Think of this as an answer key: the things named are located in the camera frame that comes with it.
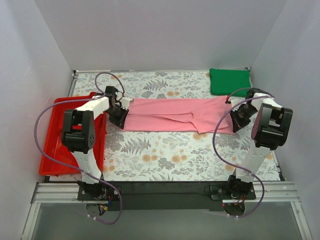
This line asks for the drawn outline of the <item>pink t shirt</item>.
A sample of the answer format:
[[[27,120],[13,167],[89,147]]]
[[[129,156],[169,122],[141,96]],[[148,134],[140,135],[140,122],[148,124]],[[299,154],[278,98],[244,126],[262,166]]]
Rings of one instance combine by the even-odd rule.
[[[213,98],[136,98],[125,119],[126,132],[213,133],[229,110],[224,96]]]

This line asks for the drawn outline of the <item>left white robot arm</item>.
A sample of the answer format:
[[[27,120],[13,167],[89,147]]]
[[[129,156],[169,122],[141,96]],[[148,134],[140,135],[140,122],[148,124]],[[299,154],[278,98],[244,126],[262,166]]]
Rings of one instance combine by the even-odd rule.
[[[107,188],[101,182],[103,174],[94,155],[96,143],[95,120],[107,113],[109,121],[124,129],[132,98],[118,96],[118,89],[107,86],[105,92],[93,96],[75,109],[67,109],[63,116],[61,143],[67,147],[81,169],[79,186],[95,200],[103,199]]]

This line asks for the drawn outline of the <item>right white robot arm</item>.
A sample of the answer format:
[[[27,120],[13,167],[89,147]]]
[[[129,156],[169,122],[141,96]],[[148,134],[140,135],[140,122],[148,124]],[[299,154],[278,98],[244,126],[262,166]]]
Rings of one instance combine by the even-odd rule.
[[[274,101],[274,97],[259,88],[247,91],[246,103],[230,112],[233,132],[236,133],[251,122],[257,114],[251,130],[251,145],[242,161],[228,178],[226,194],[232,198],[245,197],[253,191],[253,173],[262,165],[265,158],[285,144],[293,117],[293,110]]]

